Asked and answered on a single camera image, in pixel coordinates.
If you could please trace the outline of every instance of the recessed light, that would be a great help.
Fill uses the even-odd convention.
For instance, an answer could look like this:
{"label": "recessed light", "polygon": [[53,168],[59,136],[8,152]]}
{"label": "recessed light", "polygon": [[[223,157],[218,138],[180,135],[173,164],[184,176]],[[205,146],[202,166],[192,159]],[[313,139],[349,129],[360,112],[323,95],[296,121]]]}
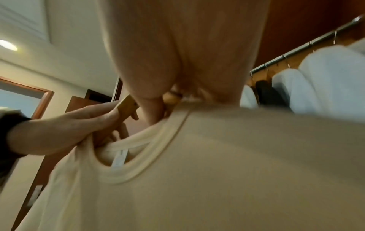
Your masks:
{"label": "recessed light", "polygon": [[18,48],[14,44],[12,44],[8,41],[5,41],[5,40],[0,40],[0,46],[3,46],[6,49],[9,49],[9,50],[12,50],[12,51],[17,51],[18,50]]}

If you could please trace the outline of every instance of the black garment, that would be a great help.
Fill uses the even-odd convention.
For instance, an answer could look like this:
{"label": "black garment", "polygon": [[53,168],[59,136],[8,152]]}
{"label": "black garment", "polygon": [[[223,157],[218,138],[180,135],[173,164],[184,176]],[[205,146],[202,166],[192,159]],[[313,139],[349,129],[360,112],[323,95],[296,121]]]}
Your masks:
{"label": "black garment", "polygon": [[260,105],[289,108],[281,95],[265,80],[255,84]]}
{"label": "black garment", "polygon": [[21,113],[7,113],[0,118],[0,186],[6,180],[16,160],[24,156],[9,150],[6,135],[14,126],[27,120],[30,119]]}

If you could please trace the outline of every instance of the clothes rack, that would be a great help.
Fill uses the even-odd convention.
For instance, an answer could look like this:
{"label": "clothes rack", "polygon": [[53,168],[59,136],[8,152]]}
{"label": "clothes rack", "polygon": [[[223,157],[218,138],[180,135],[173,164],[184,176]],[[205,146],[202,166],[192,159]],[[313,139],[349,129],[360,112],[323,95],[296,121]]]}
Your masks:
{"label": "clothes rack", "polygon": [[330,31],[330,32],[328,32],[328,33],[326,33],[322,36],[319,36],[319,37],[317,37],[317,38],[315,38],[315,39],[313,39],[313,40],[311,40],[311,41],[309,41],[309,42],[307,42],[307,43],[305,43],[305,44],[303,44],[303,45],[301,45],[301,46],[299,46],[299,47],[297,47],[297,48],[295,48],[295,49],[293,49],[293,50],[291,50],[291,51],[289,51],[289,52],[287,52],[287,53],[285,53],[281,56],[279,56],[279,57],[276,57],[276,58],[274,58],[274,59],[258,66],[258,67],[255,67],[254,69],[252,69],[249,72],[249,75],[252,77],[252,74],[254,74],[256,72],[259,72],[263,69],[266,69],[267,67],[269,67],[273,64],[279,63],[280,61],[285,60],[286,58],[288,58],[292,55],[295,55],[296,53],[301,52],[301,51],[303,51],[307,48],[310,48],[310,47],[314,46],[315,44],[320,43],[320,42],[322,42],[322,41],[324,41],[328,38],[331,38],[331,37],[336,38],[338,33],[342,32],[342,31],[344,31],[344,30],[346,30],[346,29],[348,29],[348,28],[350,28],[354,25],[357,25],[360,21],[362,21],[363,18],[364,18],[364,15],[357,16],[351,22],[346,23],[346,24],[338,27],[336,30]]}

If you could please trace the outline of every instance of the ceiling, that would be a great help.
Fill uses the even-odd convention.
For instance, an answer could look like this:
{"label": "ceiling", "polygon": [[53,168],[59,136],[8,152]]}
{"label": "ceiling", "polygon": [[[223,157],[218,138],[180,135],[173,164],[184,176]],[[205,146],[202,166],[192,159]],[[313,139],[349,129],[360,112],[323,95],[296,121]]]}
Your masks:
{"label": "ceiling", "polygon": [[0,0],[0,15],[0,39],[18,47],[0,47],[0,59],[113,94],[117,74],[104,49],[94,1]]}

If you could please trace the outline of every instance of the clothing tag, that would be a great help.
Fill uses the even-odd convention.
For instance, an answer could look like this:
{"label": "clothing tag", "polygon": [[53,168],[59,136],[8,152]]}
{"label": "clothing tag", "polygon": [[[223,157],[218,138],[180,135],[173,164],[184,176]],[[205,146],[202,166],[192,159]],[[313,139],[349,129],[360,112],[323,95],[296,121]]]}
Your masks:
{"label": "clothing tag", "polygon": [[111,167],[121,167],[123,166],[125,159],[127,158],[128,149],[120,151],[113,160],[113,163],[111,164]]}

